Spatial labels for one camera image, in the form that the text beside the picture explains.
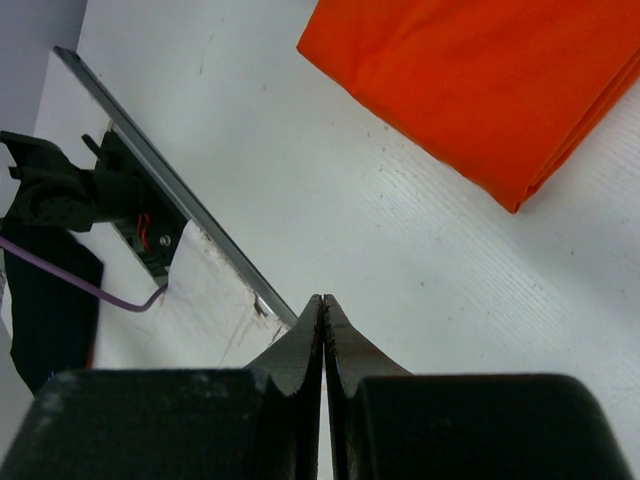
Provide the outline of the orange t shirt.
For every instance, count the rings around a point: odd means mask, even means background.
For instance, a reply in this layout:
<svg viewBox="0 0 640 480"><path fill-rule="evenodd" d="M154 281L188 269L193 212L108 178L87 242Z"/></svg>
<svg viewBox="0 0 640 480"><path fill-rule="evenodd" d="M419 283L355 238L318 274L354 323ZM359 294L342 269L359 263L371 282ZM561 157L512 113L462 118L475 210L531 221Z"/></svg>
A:
<svg viewBox="0 0 640 480"><path fill-rule="evenodd" d="M635 1L321 1L298 51L516 212L639 78Z"/></svg>

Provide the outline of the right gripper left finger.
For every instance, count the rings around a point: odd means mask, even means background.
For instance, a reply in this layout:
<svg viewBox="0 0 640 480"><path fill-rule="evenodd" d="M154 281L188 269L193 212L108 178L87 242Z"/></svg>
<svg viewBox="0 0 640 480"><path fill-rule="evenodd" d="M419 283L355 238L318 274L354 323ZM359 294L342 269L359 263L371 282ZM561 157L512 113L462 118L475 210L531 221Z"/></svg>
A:
<svg viewBox="0 0 640 480"><path fill-rule="evenodd" d="M89 370L35 397L9 451L13 479L313 479L323 301L248 365Z"/></svg>

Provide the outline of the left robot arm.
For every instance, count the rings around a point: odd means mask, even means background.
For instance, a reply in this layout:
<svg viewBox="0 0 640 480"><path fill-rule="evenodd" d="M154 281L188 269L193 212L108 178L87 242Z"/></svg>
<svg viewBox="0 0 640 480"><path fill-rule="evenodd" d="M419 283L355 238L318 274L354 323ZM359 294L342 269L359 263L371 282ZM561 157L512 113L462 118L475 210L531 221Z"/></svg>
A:
<svg viewBox="0 0 640 480"><path fill-rule="evenodd" d="M20 182L4 224L57 226L84 233L98 223L131 220L142 210L143 182L113 170L76 167L54 143L3 131Z"/></svg>

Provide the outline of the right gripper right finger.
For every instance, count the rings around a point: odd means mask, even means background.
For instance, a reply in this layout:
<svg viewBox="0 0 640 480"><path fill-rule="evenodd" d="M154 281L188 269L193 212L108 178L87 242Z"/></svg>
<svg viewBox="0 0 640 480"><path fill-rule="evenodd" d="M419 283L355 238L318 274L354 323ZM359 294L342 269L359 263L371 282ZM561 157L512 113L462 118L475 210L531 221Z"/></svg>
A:
<svg viewBox="0 0 640 480"><path fill-rule="evenodd" d="M338 479L628 479L603 410L560 374L416 375L323 300Z"/></svg>

